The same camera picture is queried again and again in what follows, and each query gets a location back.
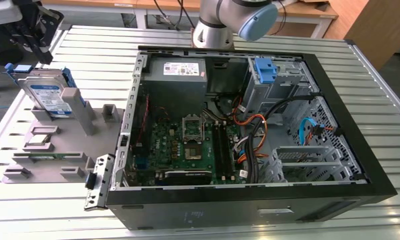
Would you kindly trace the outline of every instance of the motherboard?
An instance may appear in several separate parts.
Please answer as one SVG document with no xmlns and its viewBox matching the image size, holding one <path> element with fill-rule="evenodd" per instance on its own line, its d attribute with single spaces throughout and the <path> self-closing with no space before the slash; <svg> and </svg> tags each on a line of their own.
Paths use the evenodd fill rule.
<svg viewBox="0 0 400 240">
<path fill-rule="evenodd" d="M 206 121 L 196 115 L 178 122 L 154 122 L 148 157 L 134 156 L 137 184 L 168 185 L 172 177 L 185 183 L 198 177 L 200 184 L 240 183 L 230 150 L 237 136 L 236 125 Z"/>
</svg>

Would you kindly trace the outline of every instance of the ram slot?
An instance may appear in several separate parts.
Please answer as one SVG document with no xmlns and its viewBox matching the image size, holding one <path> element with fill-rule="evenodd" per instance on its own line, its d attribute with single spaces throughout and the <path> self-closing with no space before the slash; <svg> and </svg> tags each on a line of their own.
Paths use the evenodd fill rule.
<svg viewBox="0 0 400 240">
<path fill-rule="evenodd" d="M 229 156 L 229 140 L 226 129 L 222 125 L 213 126 L 212 129 L 212 144 L 214 153 L 214 172 L 216 177 L 221 180 L 233 175 L 232 159 Z"/>
</svg>

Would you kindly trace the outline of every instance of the wooden table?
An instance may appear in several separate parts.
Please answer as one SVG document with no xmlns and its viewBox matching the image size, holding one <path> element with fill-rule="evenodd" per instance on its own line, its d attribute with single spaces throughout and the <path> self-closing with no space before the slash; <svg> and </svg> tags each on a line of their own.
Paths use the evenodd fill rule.
<svg viewBox="0 0 400 240">
<path fill-rule="evenodd" d="M 190 17 L 198 17 L 201 0 L 185 0 L 184 7 Z M 146 29 L 146 15 L 160 15 L 153 0 L 42 0 L 46 8 L 62 11 L 102 12 L 134 14 L 137 28 Z M 180 15 L 177 0 L 157 0 L 168 16 Z M 314 4 L 296 2 L 285 7 L 286 23 L 314 24 L 310 38 L 321 38 L 333 19 L 338 17 L 332 7 L 325 11 L 314 9 Z M 281 22 L 284 10 L 278 9 L 277 22 Z"/>
</svg>

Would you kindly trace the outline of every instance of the floor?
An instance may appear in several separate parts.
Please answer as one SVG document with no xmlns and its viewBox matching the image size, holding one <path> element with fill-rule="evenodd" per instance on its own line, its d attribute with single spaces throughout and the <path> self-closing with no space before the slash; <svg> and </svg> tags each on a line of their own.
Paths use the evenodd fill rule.
<svg viewBox="0 0 400 240">
<path fill-rule="evenodd" d="M 72 25 L 86 25 L 86 26 L 101 26 L 101 27 L 132 27 L 136 28 L 136 21 L 132 14 L 117 14 L 117 13 L 80 13 L 80 12 L 62 12 L 65 15 L 65 24 Z M 170 18 L 170 21 L 176 23 L 178 20 L 177 16 Z M 197 23 L 197 19 L 192 18 L 193 24 Z M 148 26 L 154 29 L 172 29 L 166 23 L 157 23 L 153 16 L 148 16 Z M 182 17 L 180 24 L 180 30 L 189 30 L 190 24 L 185 17 Z M 24 52 L 24 60 L 20 64 L 36 64 L 36 58 L 28 52 Z M 388 85 L 395 91 L 400 98 L 400 57 L 393 56 L 381 70 L 380 75 L 385 79 Z M 0 107 L 6 107 L 12 104 L 12 101 L 20 91 L 20 87 L 13 83 L 6 74 L 0 74 Z M 0 108 L 0 120 L 4 117 L 6 108 Z"/>
</svg>

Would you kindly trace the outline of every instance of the blue drive bay latch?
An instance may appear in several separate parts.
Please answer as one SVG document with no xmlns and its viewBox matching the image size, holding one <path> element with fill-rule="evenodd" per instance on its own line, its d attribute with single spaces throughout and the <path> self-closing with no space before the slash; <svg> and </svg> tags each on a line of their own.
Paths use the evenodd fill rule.
<svg viewBox="0 0 400 240">
<path fill-rule="evenodd" d="M 269 58 L 254 58 L 254 66 L 261 84 L 272 84 L 277 77 L 277 67 Z"/>
</svg>

